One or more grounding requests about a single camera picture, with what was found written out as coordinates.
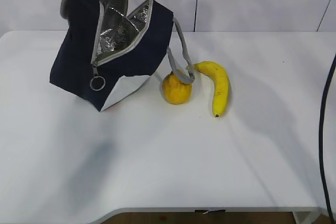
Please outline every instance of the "lunch bag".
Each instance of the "lunch bag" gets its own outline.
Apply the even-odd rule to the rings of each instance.
[[[165,55],[183,83],[193,83],[183,33],[173,12],[146,0],[127,16],[128,0],[62,0],[69,29],[50,72],[50,83],[103,111],[136,91]],[[169,48],[173,24],[182,42],[188,76],[179,72]]]

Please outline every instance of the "floor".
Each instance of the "floor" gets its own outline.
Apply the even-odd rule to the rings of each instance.
[[[126,213],[104,224],[295,224],[291,212]],[[314,224],[328,224],[321,216]]]

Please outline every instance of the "yellow banana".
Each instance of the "yellow banana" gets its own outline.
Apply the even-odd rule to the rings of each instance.
[[[212,61],[203,61],[194,64],[194,68],[209,76],[215,83],[213,100],[213,115],[219,117],[224,114],[229,94],[229,78],[225,69]]]

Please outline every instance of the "white table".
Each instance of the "white table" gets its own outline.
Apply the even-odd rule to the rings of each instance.
[[[213,118],[213,84],[191,101],[159,92],[165,59],[138,92],[105,112],[49,84],[65,32],[0,39],[0,223],[101,223],[121,212],[316,211],[320,100],[336,33],[186,33],[194,62],[228,72],[232,99]],[[171,47],[178,55],[174,34]],[[336,211],[336,80],[324,160]]]

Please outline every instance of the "lemon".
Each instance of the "lemon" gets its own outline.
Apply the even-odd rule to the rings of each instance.
[[[162,82],[162,90],[166,101],[171,104],[182,104],[189,100],[193,86],[181,82],[173,72]]]

